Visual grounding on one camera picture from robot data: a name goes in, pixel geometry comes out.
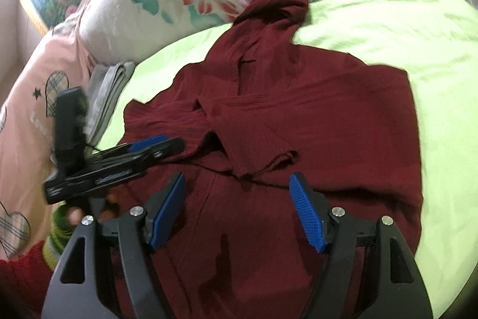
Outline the person's left hand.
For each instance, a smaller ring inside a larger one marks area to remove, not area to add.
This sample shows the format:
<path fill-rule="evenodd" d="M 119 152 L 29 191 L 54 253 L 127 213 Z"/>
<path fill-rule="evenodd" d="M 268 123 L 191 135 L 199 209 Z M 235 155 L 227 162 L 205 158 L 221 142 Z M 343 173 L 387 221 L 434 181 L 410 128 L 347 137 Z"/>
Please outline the person's left hand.
<path fill-rule="evenodd" d="M 88 213 L 82 207 L 78 207 L 67 203 L 66 217 L 70 226 L 73 228 L 81 223 L 84 216 Z M 117 194 L 110 192 L 105 198 L 105 205 L 101 209 L 100 215 L 97 219 L 99 221 L 106 221 L 118 217 L 119 205 L 117 202 Z"/>

